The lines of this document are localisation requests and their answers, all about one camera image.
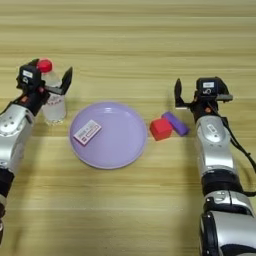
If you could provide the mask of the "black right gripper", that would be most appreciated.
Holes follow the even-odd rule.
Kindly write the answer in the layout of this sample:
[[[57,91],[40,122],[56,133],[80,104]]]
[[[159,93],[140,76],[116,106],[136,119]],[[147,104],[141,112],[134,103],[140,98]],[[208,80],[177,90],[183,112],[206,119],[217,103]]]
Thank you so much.
[[[177,79],[174,87],[175,108],[176,109],[189,109],[193,115],[194,121],[197,122],[200,118],[205,116],[217,116],[216,105],[207,101],[198,99],[190,103],[185,103],[181,97],[182,84],[181,80]],[[229,102],[233,100],[233,95],[229,93],[227,85],[221,80],[218,80],[217,85],[217,101]]]

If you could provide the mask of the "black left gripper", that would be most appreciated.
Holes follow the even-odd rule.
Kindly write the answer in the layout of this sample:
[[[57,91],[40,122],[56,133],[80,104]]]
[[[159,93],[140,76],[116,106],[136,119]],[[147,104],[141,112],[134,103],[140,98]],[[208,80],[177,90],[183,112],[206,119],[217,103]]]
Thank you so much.
[[[39,58],[33,59],[27,63],[37,67]],[[28,109],[34,116],[38,114],[43,105],[45,105],[51,94],[65,95],[68,91],[73,76],[73,68],[70,67],[62,78],[62,84],[60,88],[57,87],[42,87],[39,86],[34,91],[23,92],[21,96],[14,100],[14,104],[22,106]]]

